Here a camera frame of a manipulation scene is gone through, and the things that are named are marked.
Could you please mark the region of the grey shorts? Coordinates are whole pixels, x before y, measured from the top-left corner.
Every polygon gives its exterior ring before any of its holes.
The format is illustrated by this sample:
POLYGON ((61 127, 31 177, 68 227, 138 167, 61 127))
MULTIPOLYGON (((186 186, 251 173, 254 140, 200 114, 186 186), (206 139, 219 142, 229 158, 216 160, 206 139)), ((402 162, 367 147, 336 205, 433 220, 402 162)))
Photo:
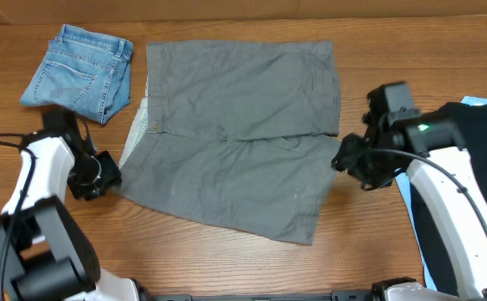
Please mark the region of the grey shorts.
POLYGON ((151 43, 147 63, 145 117, 118 193, 193 222, 312 244, 339 148, 332 43, 151 43))

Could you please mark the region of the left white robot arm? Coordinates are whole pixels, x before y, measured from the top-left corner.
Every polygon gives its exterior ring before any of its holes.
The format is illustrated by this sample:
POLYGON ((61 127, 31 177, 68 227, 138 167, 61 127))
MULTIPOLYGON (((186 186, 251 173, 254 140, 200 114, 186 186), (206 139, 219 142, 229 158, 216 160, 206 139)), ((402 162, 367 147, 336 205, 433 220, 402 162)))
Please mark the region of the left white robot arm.
POLYGON ((64 206, 74 155, 61 137, 20 150, 22 169, 0 213, 0 299, 140 301, 136 282, 101 268, 64 206))

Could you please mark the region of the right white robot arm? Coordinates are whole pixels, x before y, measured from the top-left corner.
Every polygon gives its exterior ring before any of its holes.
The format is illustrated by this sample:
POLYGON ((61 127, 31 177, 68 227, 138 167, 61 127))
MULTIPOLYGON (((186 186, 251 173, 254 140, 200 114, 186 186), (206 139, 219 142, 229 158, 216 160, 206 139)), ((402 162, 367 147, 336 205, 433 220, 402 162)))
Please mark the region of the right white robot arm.
POLYGON ((452 264, 461 300, 487 300, 487 204, 457 125, 422 116, 369 126, 343 138, 332 168, 365 191, 400 172, 423 198, 452 264))

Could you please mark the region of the light blue garment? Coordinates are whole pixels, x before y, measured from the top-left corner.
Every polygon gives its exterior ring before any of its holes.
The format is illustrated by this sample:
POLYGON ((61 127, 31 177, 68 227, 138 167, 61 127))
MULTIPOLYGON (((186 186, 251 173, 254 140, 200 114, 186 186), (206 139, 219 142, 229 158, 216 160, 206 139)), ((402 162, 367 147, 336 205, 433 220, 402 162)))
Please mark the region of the light blue garment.
MULTIPOLYGON (((474 96, 465 96, 461 100, 461 103, 464 105, 469 105, 469 106, 482 106, 482 105, 487 105, 487 99, 474 97, 474 96)), ((416 243, 418 244, 421 262, 422 262, 422 265, 424 268, 425 285, 428 289, 432 289, 434 291, 437 291, 438 289, 434 283, 434 280, 433 280, 433 278, 430 274, 430 271, 426 265, 426 262, 424 260, 423 251, 421 250, 421 246, 420 246, 419 240, 418 240, 418 233, 417 233, 417 230, 415 229, 415 226, 414 226, 413 212, 412 212, 412 195, 411 195, 411 187, 410 187, 410 181, 409 181, 408 175, 406 173, 401 173, 400 175, 398 175, 395 178, 395 181, 397 183, 400 194, 403 198, 403 202, 407 208, 408 216, 409 216, 412 228, 413 228, 416 243)))

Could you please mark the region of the folded blue denim shorts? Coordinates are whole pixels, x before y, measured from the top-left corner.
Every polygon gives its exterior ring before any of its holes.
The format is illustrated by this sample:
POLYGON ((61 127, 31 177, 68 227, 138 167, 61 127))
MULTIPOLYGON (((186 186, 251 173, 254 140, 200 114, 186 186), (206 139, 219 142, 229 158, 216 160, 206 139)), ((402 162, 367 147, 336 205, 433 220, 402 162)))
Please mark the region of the folded blue denim shorts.
POLYGON ((130 103, 133 50, 127 39, 64 24, 20 104, 60 105, 104 125, 130 103))

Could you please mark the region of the black t-shirt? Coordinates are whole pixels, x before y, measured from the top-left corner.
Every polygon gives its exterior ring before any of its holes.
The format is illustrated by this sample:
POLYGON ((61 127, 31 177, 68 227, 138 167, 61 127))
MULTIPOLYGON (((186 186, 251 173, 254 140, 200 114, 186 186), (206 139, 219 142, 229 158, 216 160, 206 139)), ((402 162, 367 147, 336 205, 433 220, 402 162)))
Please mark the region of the black t-shirt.
MULTIPOLYGON (((439 109, 459 127, 471 156, 476 181, 487 203, 487 103, 481 100, 448 103, 439 109)), ((429 209, 414 187, 404 197, 424 262, 424 280, 432 290, 455 295, 457 285, 449 256, 429 209)))

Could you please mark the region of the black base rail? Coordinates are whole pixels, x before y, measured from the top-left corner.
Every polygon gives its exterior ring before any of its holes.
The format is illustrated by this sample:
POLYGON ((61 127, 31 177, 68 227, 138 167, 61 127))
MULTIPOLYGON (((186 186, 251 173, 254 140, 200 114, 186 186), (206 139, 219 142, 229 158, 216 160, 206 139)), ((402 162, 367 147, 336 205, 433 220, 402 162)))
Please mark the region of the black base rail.
POLYGON ((190 294, 161 294, 152 301, 373 301, 384 300, 384 290, 395 284, 415 283, 414 278, 391 278, 373 283, 370 289, 333 290, 331 293, 254 294, 223 296, 192 296, 190 294))

